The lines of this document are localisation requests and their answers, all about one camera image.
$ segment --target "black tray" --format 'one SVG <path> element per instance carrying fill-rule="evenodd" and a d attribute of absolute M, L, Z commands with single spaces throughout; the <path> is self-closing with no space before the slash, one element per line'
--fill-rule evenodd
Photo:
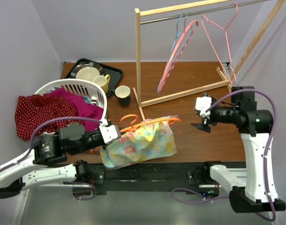
<path fill-rule="evenodd" d="M 72 70 L 79 65 L 82 62 L 94 62 L 92 60 L 87 60 L 87 59 L 79 59 L 73 66 L 73 68 L 70 70 L 70 72 L 67 74 L 65 78 L 69 78 L 71 75 Z M 110 75 L 110 83 L 109 83 L 109 91 L 106 93 L 106 97 L 109 97 L 111 95 L 111 90 L 116 88 L 116 85 L 120 81 L 121 77 L 123 76 L 123 71 L 121 69 L 117 69 L 114 67 L 110 67 L 104 64 L 99 63 L 103 69 L 104 69 L 104 74 L 109 74 Z"/>

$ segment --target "wooden table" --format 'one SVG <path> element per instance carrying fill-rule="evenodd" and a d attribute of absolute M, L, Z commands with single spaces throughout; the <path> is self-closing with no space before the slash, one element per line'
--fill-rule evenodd
<path fill-rule="evenodd" d="M 126 85 L 132 90 L 136 87 L 136 65 L 135 62 L 105 63 L 109 66 L 119 68 L 124 75 L 118 86 Z M 64 78 L 71 70 L 74 63 L 65 63 L 61 78 Z M 165 62 L 142 62 L 142 101 L 173 94 L 183 90 L 192 89 L 210 83 L 221 81 L 216 72 L 219 66 L 217 62 L 178 62 L 160 94 L 157 94 L 157 86 L 164 71 Z M 227 87 L 221 87 L 207 91 L 216 99 L 226 95 Z M 171 157 L 150 160 L 151 162 L 200 162 L 207 160 L 220 161 L 244 161 L 245 154 L 241 136 L 234 125 L 218 124 L 212 128 L 210 134 L 197 130 L 191 123 L 201 121 L 196 116 L 194 104 L 196 97 L 202 94 L 190 95 L 175 100 L 151 105 L 143 108 L 146 118 L 157 118 L 166 115 L 178 115 L 182 122 L 176 122 L 173 133 L 177 153 Z M 112 95 L 108 98 L 108 119 L 121 127 L 129 125 L 120 123 L 120 118 L 126 114 L 137 114 L 140 116 L 138 105 L 133 92 L 131 103 L 128 107 L 121 107 L 117 99 Z M 99 154 L 89 151 L 75 156 L 68 155 L 68 163 L 83 159 L 88 163 L 100 163 Z"/>

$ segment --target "wooden frame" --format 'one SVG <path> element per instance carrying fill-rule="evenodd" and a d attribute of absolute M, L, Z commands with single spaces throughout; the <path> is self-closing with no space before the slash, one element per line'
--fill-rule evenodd
<path fill-rule="evenodd" d="M 160 102 L 169 101 L 169 100 L 176 99 L 176 98 L 181 98 L 181 97 L 184 97 L 187 95 L 192 95 L 192 94 L 200 93 L 203 91 L 207 91 L 207 90 L 211 90 L 211 89 L 215 89 L 215 88 L 219 88 L 219 87 L 223 87 L 223 86 L 227 86 L 229 92 L 231 92 L 231 82 L 226 78 L 224 73 L 218 67 L 217 73 L 222 78 L 221 82 L 212 83 L 212 84 L 205 85 L 202 87 L 193 88 L 190 90 L 185 90 L 185 91 L 181 91 L 181 92 L 178 92 L 175 94 L 166 95 L 163 97 L 158 97 L 158 98 L 154 98 L 154 99 L 150 99 L 150 100 L 142 102 L 141 101 L 141 42 L 140 42 L 140 21 L 141 21 L 141 19 L 140 18 L 142 16 L 146 16 L 146 15 L 154 15 L 154 14 L 158 14 L 158 13 L 165 13 L 165 12 L 170 12 L 170 11 L 174 11 L 174 10 L 204 6 L 204 5 L 220 3 L 220 2 L 225 2 L 225 1 L 229 1 L 229 0 L 203 0 L 203 1 L 198 1 L 198 2 L 193 2 L 193 3 L 188 3 L 188 4 L 152 9 L 152 10 L 142 11 L 142 12 L 140 12 L 140 10 L 138 8 L 136 8 L 134 10 L 135 11 L 135 37 L 136 37 L 137 89 L 133 88 L 133 92 L 134 92 L 134 95 L 136 97 L 138 107 L 139 107 L 139 111 L 141 113 L 143 120 L 145 119 L 145 116 L 144 116 L 142 107 L 154 105 L 154 104 L 157 104 Z M 280 10 L 280 8 L 284 2 L 285 2 L 285 0 L 278 0 L 277 1 L 273 10 L 268 15 L 268 17 L 265 20 L 265 22 L 263 23 L 261 29 L 258 31 L 256 36 L 252 40 L 250 46 L 247 48 L 245 54 L 243 55 L 243 57 L 239 61 L 238 65 L 236 66 L 236 68 L 235 68 L 236 73 L 241 68 L 241 66 L 243 65 L 243 63 L 245 62 L 245 60 L 247 59 L 247 57 L 249 56 L 249 54 L 251 53 L 251 51 L 253 50 L 253 48 L 255 47 L 255 45 L 257 44 L 257 42 L 259 41 L 259 39 L 263 35 L 263 33 L 265 32 L 265 30 L 267 29 L 267 27 L 270 25 L 273 18 L 275 17 L 277 12 Z"/>

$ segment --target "laundry basket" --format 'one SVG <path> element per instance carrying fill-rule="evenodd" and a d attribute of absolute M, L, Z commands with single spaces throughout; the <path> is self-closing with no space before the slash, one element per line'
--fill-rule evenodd
<path fill-rule="evenodd" d="M 52 81 L 35 92 L 37 95 L 50 93 L 57 88 L 64 88 L 65 90 L 81 95 L 90 99 L 91 104 L 103 108 L 102 119 L 106 118 L 107 99 L 104 91 L 96 84 L 90 81 L 81 79 L 61 79 Z"/>

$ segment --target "red polka dot cloth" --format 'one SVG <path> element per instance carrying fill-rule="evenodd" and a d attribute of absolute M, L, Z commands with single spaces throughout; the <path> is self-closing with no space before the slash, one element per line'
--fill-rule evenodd
<path fill-rule="evenodd" d="M 27 141 L 33 131 L 42 123 L 58 117 L 76 116 L 77 109 L 62 97 L 50 97 L 33 95 L 28 97 L 19 96 L 15 113 L 17 135 Z M 37 134 L 44 131 L 56 132 L 58 129 L 66 127 L 67 124 L 81 120 L 63 120 L 53 122 L 42 128 Z"/>

